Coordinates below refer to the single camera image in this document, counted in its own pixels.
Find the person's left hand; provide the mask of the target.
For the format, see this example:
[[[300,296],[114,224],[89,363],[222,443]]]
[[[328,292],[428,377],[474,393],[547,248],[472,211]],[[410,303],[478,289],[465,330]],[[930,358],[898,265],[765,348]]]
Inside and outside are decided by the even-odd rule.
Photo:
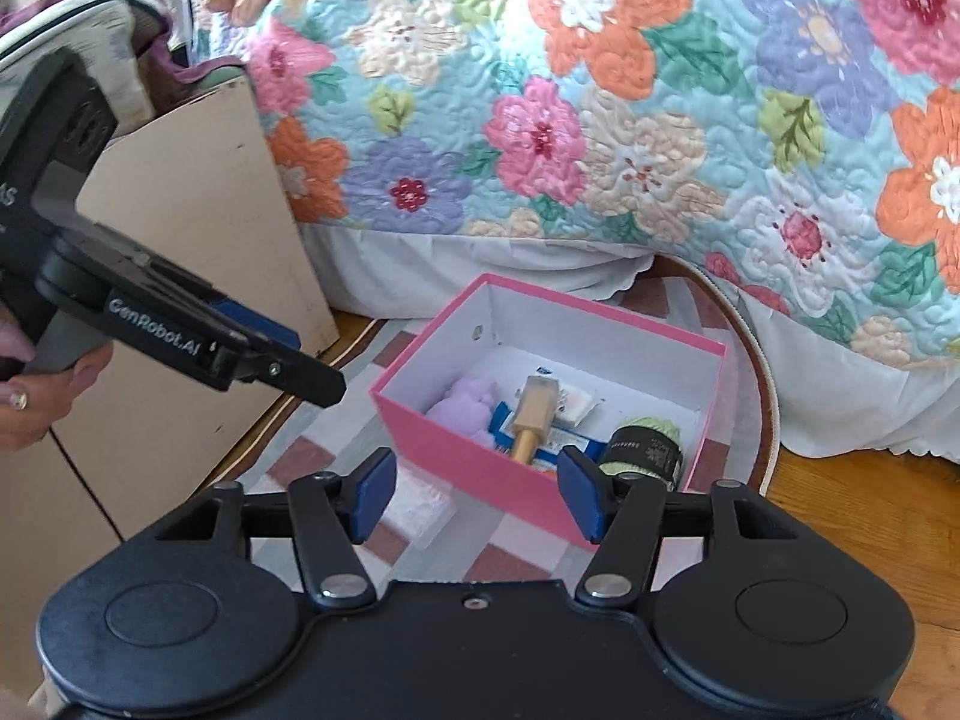
[[[21,374],[2,383],[3,452],[20,450],[43,440],[49,429],[70,415],[73,403],[89,390],[109,366],[114,346],[103,344],[57,374]]]

